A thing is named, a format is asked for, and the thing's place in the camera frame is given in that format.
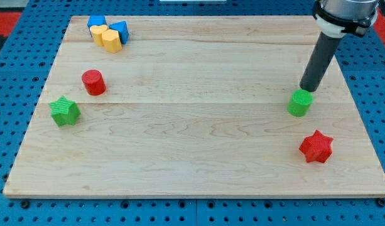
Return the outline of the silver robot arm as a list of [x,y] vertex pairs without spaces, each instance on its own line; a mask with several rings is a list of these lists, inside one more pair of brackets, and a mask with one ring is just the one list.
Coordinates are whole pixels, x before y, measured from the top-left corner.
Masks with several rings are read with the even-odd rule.
[[376,22],[379,0],[316,0],[312,13],[321,32],[331,38],[363,37]]

